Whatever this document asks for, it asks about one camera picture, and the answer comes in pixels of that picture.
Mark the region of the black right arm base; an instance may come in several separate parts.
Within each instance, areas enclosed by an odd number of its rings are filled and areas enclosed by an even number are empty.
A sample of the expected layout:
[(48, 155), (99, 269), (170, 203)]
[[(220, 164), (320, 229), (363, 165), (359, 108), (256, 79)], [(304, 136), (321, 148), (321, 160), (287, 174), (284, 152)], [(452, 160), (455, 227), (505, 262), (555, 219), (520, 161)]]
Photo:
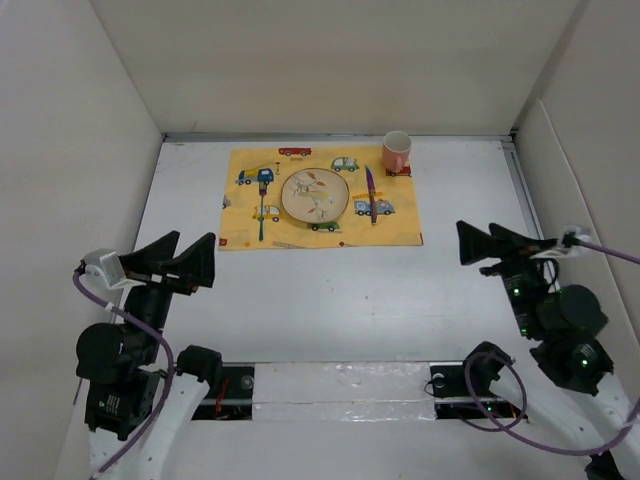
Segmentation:
[[(464, 368), (461, 362), (435, 362), (429, 364), (430, 379), (426, 381), (424, 392), (434, 399), (437, 420), (485, 419), (468, 392)], [(495, 417), (514, 420), (520, 409), (508, 401), (496, 397), (487, 389), (476, 389), (484, 407)]]

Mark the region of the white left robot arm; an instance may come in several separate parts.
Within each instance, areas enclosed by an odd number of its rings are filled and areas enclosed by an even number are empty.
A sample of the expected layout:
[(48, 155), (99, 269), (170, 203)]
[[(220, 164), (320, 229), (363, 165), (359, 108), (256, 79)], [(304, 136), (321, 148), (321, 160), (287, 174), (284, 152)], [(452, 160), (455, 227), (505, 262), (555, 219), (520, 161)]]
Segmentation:
[(215, 235), (182, 253), (179, 237), (171, 231), (129, 254), (99, 249), (74, 270), (76, 289), (119, 319), (87, 327), (76, 343), (76, 374), (89, 384), (94, 479), (167, 478), (180, 433), (222, 387), (219, 352), (190, 345), (174, 353), (163, 336), (174, 295), (210, 288), (215, 278)]

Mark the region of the pink cup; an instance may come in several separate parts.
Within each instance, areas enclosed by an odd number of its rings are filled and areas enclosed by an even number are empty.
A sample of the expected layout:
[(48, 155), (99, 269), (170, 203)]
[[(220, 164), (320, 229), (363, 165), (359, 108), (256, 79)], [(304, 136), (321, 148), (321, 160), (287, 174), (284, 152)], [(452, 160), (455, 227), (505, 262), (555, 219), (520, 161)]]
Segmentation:
[(383, 138), (382, 161), (387, 171), (398, 173), (409, 161), (412, 140), (402, 131), (392, 131)]

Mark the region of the beige bird pattern plate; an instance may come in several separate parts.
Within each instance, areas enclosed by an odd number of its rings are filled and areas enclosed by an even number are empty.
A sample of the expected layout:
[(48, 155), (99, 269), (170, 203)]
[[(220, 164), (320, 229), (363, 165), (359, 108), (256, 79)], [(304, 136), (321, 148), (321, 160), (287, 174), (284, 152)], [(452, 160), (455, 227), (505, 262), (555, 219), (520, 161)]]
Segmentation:
[(294, 220), (318, 224), (337, 220), (350, 200), (347, 181), (335, 171), (305, 168), (283, 184), (281, 204)]

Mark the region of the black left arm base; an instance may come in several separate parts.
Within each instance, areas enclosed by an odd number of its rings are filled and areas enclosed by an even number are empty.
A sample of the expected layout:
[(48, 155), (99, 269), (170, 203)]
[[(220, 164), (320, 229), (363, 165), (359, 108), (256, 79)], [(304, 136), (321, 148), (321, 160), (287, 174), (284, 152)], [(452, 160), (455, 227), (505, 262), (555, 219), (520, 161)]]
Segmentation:
[(194, 421), (249, 421), (252, 419), (255, 366), (225, 364), (222, 380), (201, 401)]

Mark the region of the iridescent metal fork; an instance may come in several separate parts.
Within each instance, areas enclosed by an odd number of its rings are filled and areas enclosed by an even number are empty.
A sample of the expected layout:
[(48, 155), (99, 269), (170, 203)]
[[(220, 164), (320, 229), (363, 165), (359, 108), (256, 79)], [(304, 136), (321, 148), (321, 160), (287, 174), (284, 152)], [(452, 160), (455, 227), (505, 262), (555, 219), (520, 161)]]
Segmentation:
[(259, 241), (262, 242), (264, 240), (264, 200), (267, 195), (267, 186), (266, 182), (259, 182), (259, 195), (260, 195), (260, 205), (258, 209), (258, 221), (259, 221)]

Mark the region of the yellow vehicle print cloth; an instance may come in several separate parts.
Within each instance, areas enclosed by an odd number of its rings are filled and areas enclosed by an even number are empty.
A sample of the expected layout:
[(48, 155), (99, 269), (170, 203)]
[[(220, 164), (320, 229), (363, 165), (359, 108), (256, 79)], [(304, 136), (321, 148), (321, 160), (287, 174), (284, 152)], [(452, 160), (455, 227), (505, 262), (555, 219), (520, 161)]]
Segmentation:
[[(371, 224), (365, 167), (376, 188), (377, 223)], [(335, 221), (304, 223), (281, 204), (282, 187), (294, 172), (321, 168), (339, 173), (350, 200)], [(264, 240), (259, 241), (259, 182), (266, 182)], [(276, 146), (231, 153), (219, 230), (223, 250), (320, 249), (364, 246), (419, 246), (423, 242), (410, 167), (386, 171), (377, 145)]]

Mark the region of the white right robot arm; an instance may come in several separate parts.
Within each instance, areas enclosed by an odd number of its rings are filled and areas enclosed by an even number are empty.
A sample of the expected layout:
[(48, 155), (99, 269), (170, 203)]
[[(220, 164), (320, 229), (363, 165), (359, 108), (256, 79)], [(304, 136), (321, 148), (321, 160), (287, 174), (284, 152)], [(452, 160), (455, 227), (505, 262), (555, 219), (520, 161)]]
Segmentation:
[[(176, 300), (166, 332), (255, 368), (253, 418), (190, 422), (174, 479), (580, 479), (583, 460), (543, 446), (593, 445), (595, 422), (638, 396), (625, 380), (598, 399), (548, 380), (502, 283), (460, 265), (452, 222), (423, 247), (221, 252), (213, 289)], [(483, 341), (531, 401), (512, 434), (437, 419), (424, 389), (432, 362)]]

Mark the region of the iridescent metal knife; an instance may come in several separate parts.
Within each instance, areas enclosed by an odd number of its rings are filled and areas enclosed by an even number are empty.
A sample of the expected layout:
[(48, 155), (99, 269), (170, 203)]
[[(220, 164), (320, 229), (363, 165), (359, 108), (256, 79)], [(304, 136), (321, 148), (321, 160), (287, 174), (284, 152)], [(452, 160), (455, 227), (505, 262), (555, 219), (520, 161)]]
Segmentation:
[(373, 174), (368, 166), (365, 167), (365, 175), (366, 175), (366, 183), (367, 183), (368, 197), (369, 197), (371, 224), (375, 225), (377, 223), (377, 209), (376, 209), (376, 198), (375, 198), (376, 188), (375, 188)]

